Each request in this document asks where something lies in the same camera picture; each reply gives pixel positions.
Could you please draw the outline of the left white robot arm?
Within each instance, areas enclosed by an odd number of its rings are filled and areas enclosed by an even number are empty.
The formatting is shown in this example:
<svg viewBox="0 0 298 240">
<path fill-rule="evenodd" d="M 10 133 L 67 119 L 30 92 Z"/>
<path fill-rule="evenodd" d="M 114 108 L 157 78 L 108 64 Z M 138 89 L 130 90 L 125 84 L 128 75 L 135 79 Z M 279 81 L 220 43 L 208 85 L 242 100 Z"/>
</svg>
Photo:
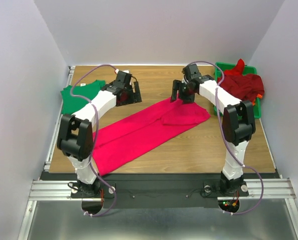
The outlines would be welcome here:
<svg viewBox="0 0 298 240">
<path fill-rule="evenodd" d="M 84 99 L 87 104 L 73 114 L 63 115 L 60 121 L 57 147 L 77 175 L 77 183 L 69 187 L 89 197 L 95 197 L 100 191 L 100 180 L 91 163 L 98 135 L 93 128 L 98 128 L 99 119 L 108 110 L 142 101 L 138 82 L 131 82 L 132 74 L 118 69 L 115 73 L 115 80 L 105 84 L 93 99 L 71 91 L 72 97 Z"/>
</svg>

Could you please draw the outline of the pink t shirt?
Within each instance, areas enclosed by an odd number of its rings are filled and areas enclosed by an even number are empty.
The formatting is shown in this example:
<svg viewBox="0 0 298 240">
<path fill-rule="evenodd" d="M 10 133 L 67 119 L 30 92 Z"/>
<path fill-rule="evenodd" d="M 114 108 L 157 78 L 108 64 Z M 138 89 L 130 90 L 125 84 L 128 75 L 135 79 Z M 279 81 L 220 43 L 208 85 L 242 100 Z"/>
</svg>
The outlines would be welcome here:
<svg viewBox="0 0 298 240">
<path fill-rule="evenodd" d="M 93 134 L 98 172 L 109 174 L 209 118 L 208 111 L 196 103 L 167 98 L 108 125 Z"/>
</svg>

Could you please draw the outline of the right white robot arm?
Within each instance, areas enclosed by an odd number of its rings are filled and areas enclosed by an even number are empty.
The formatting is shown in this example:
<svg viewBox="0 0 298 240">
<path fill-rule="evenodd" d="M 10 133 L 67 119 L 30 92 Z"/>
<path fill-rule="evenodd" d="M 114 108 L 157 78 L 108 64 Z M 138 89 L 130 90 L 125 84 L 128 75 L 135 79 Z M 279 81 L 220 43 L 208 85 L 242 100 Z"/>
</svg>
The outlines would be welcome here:
<svg viewBox="0 0 298 240">
<path fill-rule="evenodd" d="M 245 187 L 245 151 L 256 130 L 252 103 L 234 97 L 212 77 L 202 75 L 196 62 L 186 65 L 182 73 L 183 80 L 173 81 L 171 101 L 181 99 L 186 104 L 192 103 L 198 94 L 216 106 L 226 147 L 225 164 L 217 188 L 221 194 L 230 195 Z"/>
</svg>

